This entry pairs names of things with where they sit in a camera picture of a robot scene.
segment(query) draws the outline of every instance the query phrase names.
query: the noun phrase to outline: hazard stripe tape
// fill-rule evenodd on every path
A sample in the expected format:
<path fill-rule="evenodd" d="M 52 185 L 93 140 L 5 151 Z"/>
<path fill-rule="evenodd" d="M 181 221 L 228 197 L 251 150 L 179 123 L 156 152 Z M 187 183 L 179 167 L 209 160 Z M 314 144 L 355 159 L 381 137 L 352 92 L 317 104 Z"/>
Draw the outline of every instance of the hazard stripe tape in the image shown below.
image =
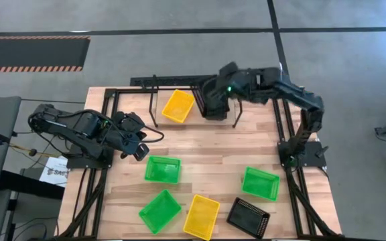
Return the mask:
<path fill-rule="evenodd" d="M 4 72 L 79 72 L 82 66 L 0 66 Z"/>
<path fill-rule="evenodd" d="M 0 39 L 91 39 L 90 36 L 11 36 Z"/>

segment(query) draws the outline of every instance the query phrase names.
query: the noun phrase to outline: plastic basket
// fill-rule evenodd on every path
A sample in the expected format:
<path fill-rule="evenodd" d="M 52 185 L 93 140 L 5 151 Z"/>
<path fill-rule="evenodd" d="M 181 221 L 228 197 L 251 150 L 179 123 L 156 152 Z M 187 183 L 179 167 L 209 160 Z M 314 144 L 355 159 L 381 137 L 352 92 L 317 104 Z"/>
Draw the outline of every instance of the plastic basket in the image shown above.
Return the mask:
<path fill-rule="evenodd" d="M 144 179 L 161 183 L 177 184 L 180 178 L 181 159 L 150 156 Z"/>
<path fill-rule="evenodd" d="M 221 99 L 214 100 L 213 108 L 209 107 L 204 97 L 204 91 L 208 92 L 213 90 L 214 87 L 215 83 L 208 83 L 208 81 L 198 82 L 196 85 L 191 86 L 194 99 L 199 107 L 202 117 L 207 120 L 221 121 L 227 118 L 227 112 L 230 110 L 227 96 L 223 95 L 221 96 Z"/>
<path fill-rule="evenodd" d="M 279 176 L 247 167 L 242 184 L 242 191 L 276 201 L 278 198 Z"/>
<path fill-rule="evenodd" d="M 165 189 L 139 212 L 139 217 L 153 234 L 158 234 L 180 211 L 181 206 Z"/>
<path fill-rule="evenodd" d="M 237 197 L 227 222 L 254 238 L 262 239 L 270 214 Z"/>
<path fill-rule="evenodd" d="M 193 95 L 181 90 L 175 90 L 162 110 L 162 115 L 177 123 L 184 123 L 193 104 Z"/>
<path fill-rule="evenodd" d="M 210 240 L 219 208 L 220 203 L 195 195 L 183 231 L 203 240 Z"/>

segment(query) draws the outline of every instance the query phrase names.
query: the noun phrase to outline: white paper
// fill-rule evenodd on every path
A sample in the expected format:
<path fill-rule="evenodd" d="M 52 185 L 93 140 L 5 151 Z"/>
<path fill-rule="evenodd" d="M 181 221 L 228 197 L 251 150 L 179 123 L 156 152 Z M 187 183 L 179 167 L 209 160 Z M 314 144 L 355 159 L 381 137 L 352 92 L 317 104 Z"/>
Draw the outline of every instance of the white paper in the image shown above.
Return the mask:
<path fill-rule="evenodd" d="M 49 157 L 46 167 L 41 173 L 40 181 L 65 187 L 68 180 L 67 160 L 65 158 Z"/>

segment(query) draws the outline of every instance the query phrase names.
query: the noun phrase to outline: yellow basket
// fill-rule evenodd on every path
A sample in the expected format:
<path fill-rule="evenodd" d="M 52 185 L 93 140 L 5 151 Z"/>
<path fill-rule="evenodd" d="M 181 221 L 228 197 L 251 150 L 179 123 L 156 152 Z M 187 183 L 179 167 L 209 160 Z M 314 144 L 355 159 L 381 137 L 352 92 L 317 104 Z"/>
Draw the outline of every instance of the yellow basket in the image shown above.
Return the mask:
<path fill-rule="evenodd" d="M 196 194 L 183 231 L 203 240 L 210 240 L 219 208 L 220 203 Z"/>
<path fill-rule="evenodd" d="M 165 108 L 162 110 L 162 115 L 177 123 L 184 123 L 193 104 L 193 95 L 181 90 L 175 90 L 168 103 L 166 103 Z"/>

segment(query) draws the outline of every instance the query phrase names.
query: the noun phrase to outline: gray floor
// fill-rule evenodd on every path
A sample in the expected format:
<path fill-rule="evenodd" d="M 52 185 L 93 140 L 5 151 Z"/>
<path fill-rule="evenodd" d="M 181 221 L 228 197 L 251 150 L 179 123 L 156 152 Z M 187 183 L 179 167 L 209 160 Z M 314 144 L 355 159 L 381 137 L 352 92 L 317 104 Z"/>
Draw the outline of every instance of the gray floor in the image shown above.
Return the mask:
<path fill-rule="evenodd" d="M 280 27 L 386 27 L 386 0 L 274 2 Z M 271 22 L 266 1 L 259 0 L 0 0 L 0 31 L 188 27 L 271 27 Z M 292 81 L 324 99 L 319 137 L 330 145 L 328 173 L 343 233 L 386 240 L 386 143 L 373 134 L 386 123 L 386 32 L 281 37 Z M 93 36 L 84 71 L 0 74 L 0 96 L 84 101 L 89 86 L 123 86 L 130 77 L 152 74 L 213 74 L 232 60 L 240 67 L 278 65 L 273 34 Z M 26 116 L 38 104 L 22 102 L 18 131 L 27 131 Z M 46 146 L 33 135 L 14 141 Z M 32 164 L 12 151 L 7 160 L 5 168 L 12 171 Z"/>

